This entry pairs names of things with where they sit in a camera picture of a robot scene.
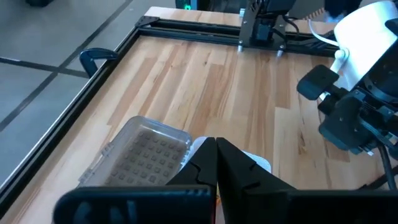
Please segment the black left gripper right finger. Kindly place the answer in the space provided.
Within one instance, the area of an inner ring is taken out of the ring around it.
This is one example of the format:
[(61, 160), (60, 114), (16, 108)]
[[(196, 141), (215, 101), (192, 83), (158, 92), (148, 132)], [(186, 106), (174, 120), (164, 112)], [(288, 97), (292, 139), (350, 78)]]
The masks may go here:
[(396, 190), (299, 190), (217, 138), (226, 223), (398, 224)]

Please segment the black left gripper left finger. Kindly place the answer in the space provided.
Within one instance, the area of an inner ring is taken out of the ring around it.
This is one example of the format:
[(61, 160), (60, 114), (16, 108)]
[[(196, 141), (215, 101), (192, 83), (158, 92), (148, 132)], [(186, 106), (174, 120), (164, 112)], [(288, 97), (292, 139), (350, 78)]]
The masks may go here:
[(213, 224), (217, 143), (200, 137), (194, 154), (161, 186), (80, 187), (61, 196), (54, 224)]

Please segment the clear plastic supply box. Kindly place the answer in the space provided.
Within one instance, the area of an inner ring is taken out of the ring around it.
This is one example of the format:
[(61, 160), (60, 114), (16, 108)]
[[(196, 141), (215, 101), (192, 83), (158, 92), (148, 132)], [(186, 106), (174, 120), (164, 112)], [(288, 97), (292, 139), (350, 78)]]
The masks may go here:
[(143, 116), (127, 121), (79, 179), (79, 187), (165, 185), (182, 169), (195, 184), (217, 178), (217, 145)]

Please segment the white cylindrical device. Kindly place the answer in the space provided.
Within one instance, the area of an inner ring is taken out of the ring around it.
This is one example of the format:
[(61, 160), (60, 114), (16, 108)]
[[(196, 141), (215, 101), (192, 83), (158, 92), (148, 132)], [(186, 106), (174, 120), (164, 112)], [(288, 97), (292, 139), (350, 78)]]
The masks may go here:
[(339, 21), (333, 32), (335, 41), (314, 36), (338, 47), (330, 70), (342, 76), (335, 82), (350, 91), (398, 39), (385, 23), (398, 19), (398, 9), (392, 1), (379, 1), (361, 7)]

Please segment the black aluminium table frame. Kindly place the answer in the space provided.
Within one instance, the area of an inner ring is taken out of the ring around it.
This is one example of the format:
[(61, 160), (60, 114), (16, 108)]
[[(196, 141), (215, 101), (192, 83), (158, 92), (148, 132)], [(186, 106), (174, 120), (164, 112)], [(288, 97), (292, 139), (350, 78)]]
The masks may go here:
[[(0, 224), (54, 224), (59, 198), (80, 188), (100, 150), (135, 116), (193, 140), (225, 138), (295, 189), (334, 190), (326, 177), (333, 143), (318, 130), (325, 95), (308, 100), (297, 91), (324, 64), (292, 35), (282, 58), (266, 44), (250, 44), (252, 24), (142, 16), (115, 51), (117, 59), (95, 61), (96, 73), (3, 184)], [(398, 74), (398, 40), (375, 65)]]

